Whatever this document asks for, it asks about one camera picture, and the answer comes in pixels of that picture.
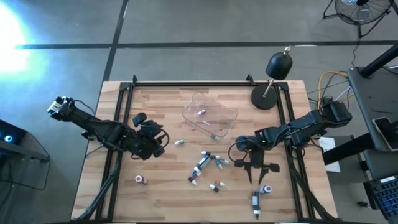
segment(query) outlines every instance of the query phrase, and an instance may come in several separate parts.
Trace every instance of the black lamp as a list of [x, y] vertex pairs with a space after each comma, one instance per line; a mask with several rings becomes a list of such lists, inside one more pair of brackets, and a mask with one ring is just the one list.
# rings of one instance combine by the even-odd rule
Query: black lamp
[[271, 77], [271, 81], [266, 85], [259, 85], [251, 93], [251, 103], [256, 108], [268, 110], [275, 106], [277, 94], [271, 88], [274, 80], [284, 80], [292, 68], [293, 60], [289, 55], [290, 47], [286, 47], [284, 52], [274, 54], [268, 62], [266, 74]]

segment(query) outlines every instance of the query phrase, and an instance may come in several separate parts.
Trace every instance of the electric fan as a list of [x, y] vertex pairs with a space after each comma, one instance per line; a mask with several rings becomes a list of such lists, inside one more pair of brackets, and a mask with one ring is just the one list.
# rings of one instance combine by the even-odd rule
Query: electric fan
[[[394, 0], [335, 0], [336, 14], [326, 15], [333, 1], [329, 2], [323, 12], [323, 18], [338, 16], [342, 21], [356, 25], [359, 38], [368, 35], [384, 16], [390, 13], [389, 9], [394, 2]], [[362, 35], [361, 25], [374, 21], [377, 22]]]

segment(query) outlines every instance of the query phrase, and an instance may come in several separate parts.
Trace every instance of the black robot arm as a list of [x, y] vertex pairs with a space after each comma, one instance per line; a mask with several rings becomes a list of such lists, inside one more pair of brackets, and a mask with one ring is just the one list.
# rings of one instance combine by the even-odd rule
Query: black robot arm
[[155, 139], [164, 130], [162, 125], [146, 121], [147, 116], [139, 113], [134, 119], [134, 126], [140, 126], [139, 131], [119, 121], [100, 120], [75, 106], [75, 100], [66, 96], [57, 97], [48, 108], [47, 113], [58, 121], [72, 122], [83, 128], [81, 135], [89, 140], [96, 138], [104, 147], [117, 151], [129, 151], [145, 160], [154, 155], [159, 157], [164, 153], [162, 139], [167, 133]]
[[249, 154], [250, 162], [243, 159], [233, 160], [236, 167], [243, 167], [248, 173], [251, 181], [251, 167], [261, 168], [259, 184], [262, 178], [270, 170], [279, 171], [278, 164], [264, 164], [264, 151], [271, 150], [278, 143], [289, 138], [290, 145], [304, 147], [315, 134], [325, 134], [326, 128], [338, 128], [347, 125], [352, 115], [344, 103], [332, 102], [320, 110], [313, 110], [299, 119], [280, 127], [268, 127], [254, 132], [254, 136], [240, 136], [236, 139], [235, 145], [239, 151]]

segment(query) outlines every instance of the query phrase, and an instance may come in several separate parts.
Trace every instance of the butcher block tabletop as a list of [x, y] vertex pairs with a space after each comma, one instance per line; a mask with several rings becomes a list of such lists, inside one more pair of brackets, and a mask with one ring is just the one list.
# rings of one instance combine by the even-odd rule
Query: butcher block tabletop
[[[286, 81], [296, 118], [310, 111], [305, 85], [302, 80]], [[104, 82], [99, 98], [96, 117], [113, 120], [118, 99], [120, 82]], [[148, 119], [164, 125], [170, 135], [170, 144], [158, 158], [153, 156], [145, 161], [131, 159], [131, 153], [125, 152], [119, 176], [118, 193], [114, 208], [114, 222], [292, 222], [297, 221], [292, 186], [285, 147], [283, 143], [266, 151], [264, 162], [277, 163], [280, 172], [269, 172], [262, 185], [272, 187], [272, 192], [260, 196], [261, 214], [256, 220], [252, 210], [251, 192], [258, 189], [259, 169], [252, 168], [253, 184], [248, 181], [243, 168], [233, 163], [217, 168], [211, 161], [202, 175], [193, 185], [188, 181], [192, 170], [202, 158], [202, 151], [208, 151], [228, 159], [228, 148], [241, 135], [254, 135], [254, 131], [270, 126], [280, 126], [277, 106], [270, 110], [259, 110], [252, 105], [250, 94], [253, 87], [134, 87], [129, 125], [134, 127], [132, 119], [144, 112]], [[187, 124], [182, 116], [184, 106], [190, 104], [194, 93], [200, 92], [219, 104], [236, 108], [236, 121], [220, 141], [204, 135]], [[288, 119], [285, 97], [282, 94], [285, 117]], [[123, 120], [127, 94], [124, 94], [120, 121]], [[182, 145], [174, 142], [183, 139]], [[90, 141], [87, 152], [100, 144]], [[337, 216], [335, 203], [326, 174], [321, 151], [309, 146], [304, 156], [308, 181], [316, 198], [333, 216]], [[244, 154], [235, 147], [232, 157]], [[81, 215], [98, 193], [104, 170], [106, 149], [90, 154], [86, 159], [72, 218]], [[147, 185], [138, 184], [134, 178], [142, 175]], [[214, 192], [209, 185], [219, 180], [226, 184]], [[104, 203], [103, 216], [108, 212], [110, 190]], [[300, 200], [304, 217], [308, 217], [305, 199], [300, 191]]]

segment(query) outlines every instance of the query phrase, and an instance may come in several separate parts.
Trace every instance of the transparent bin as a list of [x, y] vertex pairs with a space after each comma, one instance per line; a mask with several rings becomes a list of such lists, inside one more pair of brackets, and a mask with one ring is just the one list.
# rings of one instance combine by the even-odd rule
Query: transparent bin
[[182, 110], [187, 124], [215, 140], [226, 136], [237, 115], [238, 109], [227, 108], [202, 93], [193, 94], [191, 103]]

